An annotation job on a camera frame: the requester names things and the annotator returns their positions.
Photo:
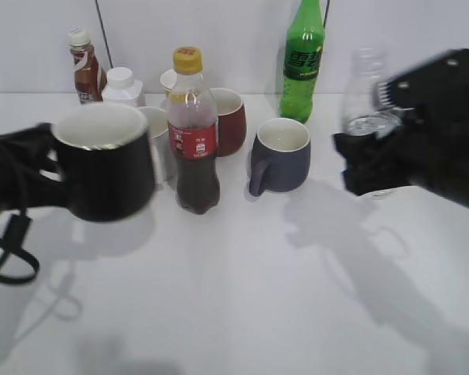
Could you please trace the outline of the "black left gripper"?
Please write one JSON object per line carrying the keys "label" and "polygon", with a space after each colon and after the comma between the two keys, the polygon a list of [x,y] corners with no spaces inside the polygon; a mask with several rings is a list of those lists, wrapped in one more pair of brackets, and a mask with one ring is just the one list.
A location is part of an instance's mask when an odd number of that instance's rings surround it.
{"label": "black left gripper", "polygon": [[21,215],[28,208],[68,208],[68,196],[62,182],[39,173],[25,172],[20,162],[31,169],[56,172],[57,165],[49,158],[54,148],[51,123],[0,134],[0,213],[17,209]]}

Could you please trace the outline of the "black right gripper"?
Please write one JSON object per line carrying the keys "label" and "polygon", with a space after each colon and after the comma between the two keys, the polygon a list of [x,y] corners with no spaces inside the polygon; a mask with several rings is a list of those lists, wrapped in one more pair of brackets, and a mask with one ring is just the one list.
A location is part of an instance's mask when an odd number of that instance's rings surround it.
{"label": "black right gripper", "polygon": [[469,48],[449,49],[371,89],[376,109],[401,115],[402,128],[332,136],[355,195],[417,186],[469,208]]}

